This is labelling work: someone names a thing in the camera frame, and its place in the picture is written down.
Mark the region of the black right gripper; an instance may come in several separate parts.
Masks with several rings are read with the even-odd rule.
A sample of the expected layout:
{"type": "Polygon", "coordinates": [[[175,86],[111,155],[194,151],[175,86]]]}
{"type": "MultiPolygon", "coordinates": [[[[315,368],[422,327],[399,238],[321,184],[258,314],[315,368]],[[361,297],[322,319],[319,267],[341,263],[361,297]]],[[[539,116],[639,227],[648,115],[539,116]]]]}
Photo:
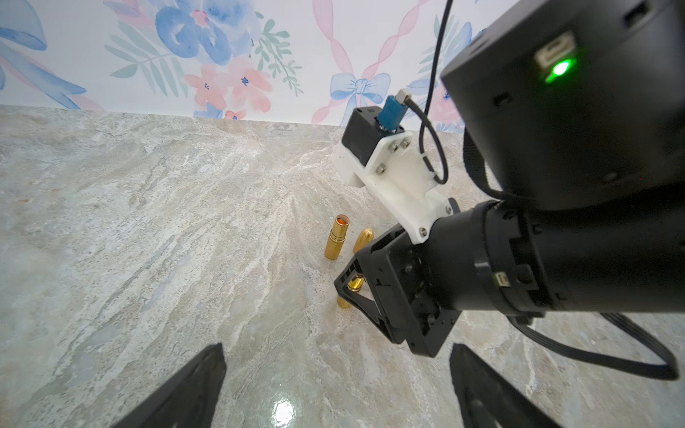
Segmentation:
{"type": "Polygon", "coordinates": [[[390,342],[434,357],[465,311],[524,324],[544,316],[539,231],[531,212],[496,202],[438,219],[422,244],[397,224],[353,255],[335,290],[390,342]],[[346,285],[357,276],[365,284],[351,294],[346,285]]]}

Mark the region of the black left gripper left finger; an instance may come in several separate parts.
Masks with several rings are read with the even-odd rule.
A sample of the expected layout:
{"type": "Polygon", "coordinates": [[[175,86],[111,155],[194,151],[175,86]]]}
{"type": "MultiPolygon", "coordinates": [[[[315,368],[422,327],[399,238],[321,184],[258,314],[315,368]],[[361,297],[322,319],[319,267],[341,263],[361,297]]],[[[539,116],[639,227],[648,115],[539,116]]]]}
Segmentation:
{"type": "Polygon", "coordinates": [[[115,426],[210,427],[226,372],[222,345],[209,345],[115,426]]]}

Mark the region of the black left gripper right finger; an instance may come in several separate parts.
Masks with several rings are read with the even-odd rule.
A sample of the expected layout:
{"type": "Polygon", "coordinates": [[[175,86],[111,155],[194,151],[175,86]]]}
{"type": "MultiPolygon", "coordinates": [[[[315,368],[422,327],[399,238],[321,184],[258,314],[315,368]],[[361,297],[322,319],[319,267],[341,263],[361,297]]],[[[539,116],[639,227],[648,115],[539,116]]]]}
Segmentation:
{"type": "Polygon", "coordinates": [[[559,428],[464,344],[453,346],[450,369],[465,427],[559,428]]]}

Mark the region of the gold lipstick cap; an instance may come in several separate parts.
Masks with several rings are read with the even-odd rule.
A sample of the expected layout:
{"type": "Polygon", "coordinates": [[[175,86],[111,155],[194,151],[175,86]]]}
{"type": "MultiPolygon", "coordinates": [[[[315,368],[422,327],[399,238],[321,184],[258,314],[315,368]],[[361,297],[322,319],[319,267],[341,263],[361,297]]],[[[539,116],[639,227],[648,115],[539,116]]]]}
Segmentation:
{"type": "MultiPolygon", "coordinates": [[[[350,292],[351,294],[358,294],[363,285],[365,284],[365,278],[362,275],[355,275],[352,279],[350,279],[346,285],[346,290],[350,292]]],[[[337,304],[341,309],[349,309],[351,308],[351,303],[349,301],[346,301],[343,297],[338,296],[337,297],[337,304]]]]}
{"type": "Polygon", "coordinates": [[[375,239],[375,233],[371,228],[365,228],[363,229],[354,246],[353,246],[353,252],[357,253],[361,249],[363,249],[366,245],[370,244],[373,240],[375,239]]]}

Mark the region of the gold lipstick tube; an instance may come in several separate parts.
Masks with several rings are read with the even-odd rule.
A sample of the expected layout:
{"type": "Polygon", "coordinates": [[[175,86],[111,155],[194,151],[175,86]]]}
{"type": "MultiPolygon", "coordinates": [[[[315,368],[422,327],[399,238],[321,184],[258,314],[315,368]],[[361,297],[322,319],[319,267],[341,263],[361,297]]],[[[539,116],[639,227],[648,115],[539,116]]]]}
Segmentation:
{"type": "Polygon", "coordinates": [[[336,260],[339,257],[346,240],[349,224],[350,220],[346,215],[340,214],[335,217],[326,241],[325,257],[328,260],[336,260]]]}

